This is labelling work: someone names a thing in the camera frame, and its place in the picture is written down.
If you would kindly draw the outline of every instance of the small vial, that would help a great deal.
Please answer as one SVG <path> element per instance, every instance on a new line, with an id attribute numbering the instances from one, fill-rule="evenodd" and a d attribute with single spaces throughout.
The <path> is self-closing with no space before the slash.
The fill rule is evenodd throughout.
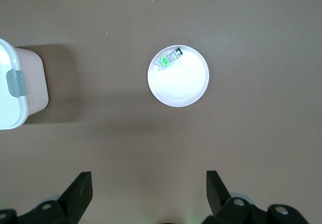
<path id="1" fill-rule="evenodd" d="M 171 51 L 170 53 L 166 53 L 160 57 L 155 63 L 159 66 L 159 70 L 165 70 L 169 68 L 172 64 L 175 63 L 175 60 L 179 59 L 182 55 L 182 51 L 180 48 Z"/>

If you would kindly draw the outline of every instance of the white container lid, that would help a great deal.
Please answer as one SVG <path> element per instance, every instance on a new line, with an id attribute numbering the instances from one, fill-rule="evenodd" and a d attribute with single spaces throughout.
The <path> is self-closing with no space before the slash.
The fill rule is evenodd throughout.
<path id="1" fill-rule="evenodd" d="M 13 46 L 0 39 L 0 130 L 22 125 L 28 116 L 23 73 Z"/>
<path id="2" fill-rule="evenodd" d="M 159 70 L 156 61 L 166 53 L 180 48 L 182 56 L 165 70 Z M 172 107 L 185 107 L 195 103 L 205 93 L 209 82 L 209 69 L 205 59 L 195 49 L 173 45 L 161 50 L 152 59 L 147 81 L 154 96 Z"/>

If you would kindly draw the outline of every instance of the screw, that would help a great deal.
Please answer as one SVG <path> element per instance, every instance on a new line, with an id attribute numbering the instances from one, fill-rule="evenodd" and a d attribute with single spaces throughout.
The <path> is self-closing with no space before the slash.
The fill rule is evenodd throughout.
<path id="1" fill-rule="evenodd" d="M 42 210 L 47 210 L 51 207 L 51 204 L 45 204 L 41 207 Z"/>
<path id="2" fill-rule="evenodd" d="M 284 207 L 282 207 L 282 206 L 276 206 L 276 207 L 275 207 L 275 210 L 276 210 L 278 213 L 282 214 L 282 215 L 288 215 L 288 211 L 287 211 L 287 209 L 285 209 L 285 208 L 284 208 Z"/>
<path id="3" fill-rule="evenodd" d="M 244 206 L 244 202 L 241 199 L 235 199 L 233 200 L 233 202 L 235 203 L 235 205 L 239 205 L 239 206 Z"/>
<path id="4" fill-rule="evenodd" d="M 0 214 L 0 220 L 1 220 L 1 219 L 4 219 L 4 218 L 6 218 L 6 217 L 7 217 L 7 214 L 6 214 L 6 213 L 1 213 L 1 214 Z"/>

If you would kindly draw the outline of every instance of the black plastic part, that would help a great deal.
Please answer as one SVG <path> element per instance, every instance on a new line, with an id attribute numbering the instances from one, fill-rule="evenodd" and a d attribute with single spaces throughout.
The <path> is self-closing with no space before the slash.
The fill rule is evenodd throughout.
<path id="1" fill-rule="evenodd" d="M 15 224 L 17 221 L 17 213 L 15 210 L 0 210 L 0 224 Z"/>
<path id="2" fill-rule="evenodd" d="M 45 201 L 19 217 L 12 209 L 0 210 L 6 215 L 0 224 L 77 224 L 92 197 L 91 173 L 82 172 L 57 201 Z"/>
<path id="3" fill-rule="evenodd" d="M 236 199 L 241 200 L 244 205 L 239 206 L 234 203 Z M 244 199 L 231 198 L 215 216 L 217 223 L 244 224 L 249 223 L 252 206 Z"/>
<path id="4" fill-rule="evenodd" d="M 92 176 L 82 172 L 58 199 L 71 224 L 78 223 L 93 197 Z"/>
<path id="5" fill-rule="evenodd" d="M 276 207 L 281 206 L 285 208 L 288 214 L 281 214 L 276 210 Z M 268 207 L 268 220 L 273 224 L 308 224 L 307 220 L 291 206 L 288 205 L 271 205 Z"/>
<path id="6" fill-rule="evenodd" d="M 231 198 L 217 171 L 207 171 L 207 199 L 213 215 Z"/>
<path id="7" fill-rule="evenodd" d="M 213 216 L 203 224 L 308 224 L 291 206 L 271 205 L 265 212 L 242 198 L 232 198 L 216 171 L 207 171 L 207 198 Z M 235 199 L 242 200 L 244 205 L 235 204 Z M 287 214 L 279 213 L 278 206 L 285 208 Z"/>

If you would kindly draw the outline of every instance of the plate rim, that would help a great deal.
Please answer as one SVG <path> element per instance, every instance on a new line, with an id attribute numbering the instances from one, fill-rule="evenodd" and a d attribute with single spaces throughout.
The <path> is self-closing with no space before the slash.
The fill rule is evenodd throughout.
<path id="1" fill-rule="evenodd" d="M 152 66 L 155 65 L 155 60 L 160 56 L 162 55 L 164 51 L 167 51 L 169 50 L 170 48 L 176 48 L 176 47 L 185 47 L 185 48 L 189 48 L 190 50 L 192 50 L 192 52 L 194 54 L 197 54 L 197 56 L 199 58 L 201 58 L 201 61 L 204 65 L 204 69 L 205 69 L 205 73 L 206 73 L 206 80 L 205 80 L 205 84 L 204 84 L 204 87 L 202 88 L 201 91 L 198 92 L 197 95 L 197 98 L 195 100 L 192 100 L 192 101 L 188 101 L 188 103 L 185 103 L 185 104 L 174 104 L 174 103 L 171 103 L 170 101 L 167 101 L 167 98 L 165 97 L 162 97 L 160 93 L 158 93 L 158 91 L 156 90 L 154 86 L 154 84 L 151 83 L 151 73 L 152 73 Z M 186 107 L 186 106 L 189 106 L 195 102 L 197 102 L 203 95 L 204 93 L 206 92 L 207 88 L 208 88 L 208 84 L 209 84 L 209 67 L 208 67 L 208 64 L 205 60 L 205 58 L 194 48 L 190 47 L 190 46 L 186 46 L 186 45 L 172 45 L 172 46 L 168 46 L 162 50 L 160 50 L 151 60 L 150 64 L 149 64 L 149 67 L 148 67 L 148 70 L 147 70 L 147 81 L 148 81 L 148 85 L 149 85 L 149 88 L 152 92 L 152 94 L 154 95 L 155 98 L 157 98 L 160 102 L 162 102 L 163 104 L 167 105 L 167 106 L 171 106 L 171 107 Z"/>

